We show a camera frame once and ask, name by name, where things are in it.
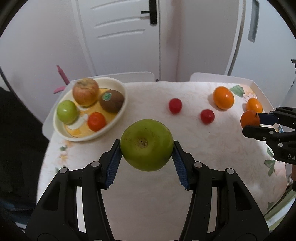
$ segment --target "silver screw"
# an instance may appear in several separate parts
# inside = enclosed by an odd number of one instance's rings
[[[202,163],[197,161],[196,163],[194,163],[194,166],[200,168],[202,167]]]
[[[227,168],[227,173],[229,173],[229,174],[234,174],[234,170],[232,169],[232,168]]]
[[[67,168],[66,167],[62,167],[60,170],[59,170],[60,173],[65,173],[67,172]]]
[[[91,166],[92,167],[98,167],[100,165],[100,163],[98,162],[98,161],[93,161],[92,163],[91,163]]]

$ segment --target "kiwi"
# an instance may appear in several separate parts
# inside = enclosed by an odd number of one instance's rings
[[[122,93],[115,90],[104,92],[99,99],[102,108],[109,113],[117,113],[120,111],[123,101],[124,97]]]

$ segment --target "red tomato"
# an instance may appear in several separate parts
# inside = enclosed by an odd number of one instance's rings
[[[215,114],[213,111],[206,109],[200,113],[200,118],[201,118],[202,122],[207,125],[207,124],[210,124],[214,121]]]
[[[94,112],[89,116],[87,125],[92,131],[96,132],[106,125],[105,117],[102,113]]]
[[[168,107],[172,114],[178,114],[182,109],[182,101],[180,99],[171,99]]]

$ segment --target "large green fruit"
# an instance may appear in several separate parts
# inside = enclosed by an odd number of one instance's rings
[[[73,123],[78,116],[79,112],[73,101],[64,100],[57,107],[57,117],[65,124]]]
[[[170,130],[162,123],[139,120],[129,126],[120,139],[125,160],[136,169],[152,172],[170,159],[174,141]]]

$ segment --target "apple calyx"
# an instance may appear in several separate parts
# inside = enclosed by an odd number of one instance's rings
[[[138,141],[138,146],[139,146],[140,148],[145,148],[145,147],[147,147],[147,146],[148,146],[148,142],[147,142],[147,140],[146,140],[145,138],[139,139],[139,141]]]

